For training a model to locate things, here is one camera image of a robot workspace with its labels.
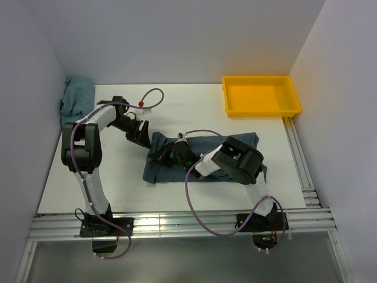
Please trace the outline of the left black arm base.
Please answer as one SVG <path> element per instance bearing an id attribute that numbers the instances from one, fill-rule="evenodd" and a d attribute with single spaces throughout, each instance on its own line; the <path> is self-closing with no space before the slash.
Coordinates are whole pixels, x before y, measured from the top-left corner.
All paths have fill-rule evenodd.
<path id="1" fill-rule="evenodd" d="M 90 215 L 88 220 L 83 220 L 80 228 L 80 238 L 92 239 L 92 251 L 99 254 L 111 254 L 118 245 L 120 236 L 127 236 L 107 223 L 104 223 L 94 215 Z"/>

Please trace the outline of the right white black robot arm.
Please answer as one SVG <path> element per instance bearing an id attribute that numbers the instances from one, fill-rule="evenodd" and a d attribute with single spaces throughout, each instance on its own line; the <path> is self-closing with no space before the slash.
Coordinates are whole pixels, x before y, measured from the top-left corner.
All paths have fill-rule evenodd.
<path id="1" fill-rule="evenodd" d="M 165 167 L 180 167 L 186 171 L 185 186 L 189 178 L 207 180 L 215 173 L 223 173 L 230 181 L 244 186 L 253 206 L 256 226 L 269 229 L 275 223 L 276 205 L 269 196 L 264 175 L 264 157 L 254 147 L 234 138 L 226 137 L 215 148 L 200 154 L 193 151 L 185 135 L 163 145 L 149 155 Z"/>

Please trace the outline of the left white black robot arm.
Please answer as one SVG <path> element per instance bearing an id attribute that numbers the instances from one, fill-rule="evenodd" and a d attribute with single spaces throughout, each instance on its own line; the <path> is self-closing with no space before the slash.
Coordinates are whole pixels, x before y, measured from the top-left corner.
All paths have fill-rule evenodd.
<path id="1" fill-rule="evenodd" d="M 100 133 L 114 127 L 125 133 L 125 138 L 141 147 L 150 148 L 149 122 L 127 115 L 130 105 L 122 96 L 101 100 L 95 109 L 81 120 L 67 122 L 62 127 L 61 160 L 77 178 L 85 200 L 85 213 L 98 216 L 94 229 L 100 235 L 109 235 L 115 228 L 108 213 L 110 203 L 105 197 L 99 167 L 102 162 Z"/>

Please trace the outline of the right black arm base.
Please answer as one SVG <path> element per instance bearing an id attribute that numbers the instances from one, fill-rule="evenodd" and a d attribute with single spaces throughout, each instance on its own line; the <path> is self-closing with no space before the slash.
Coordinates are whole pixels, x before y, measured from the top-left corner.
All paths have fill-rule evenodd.
<path id="1" fill-rule="evenodd" d="M 284 212 L 271 212 L 267 216 L 253 214 L 246 222 L 248 214 L 236 215 L 235 229 L 241 233 L 257 233 L 252 236 L 257 249 L 270 250 L 279 243 L 279 232 L 287 232 L 289 224 Z"/>

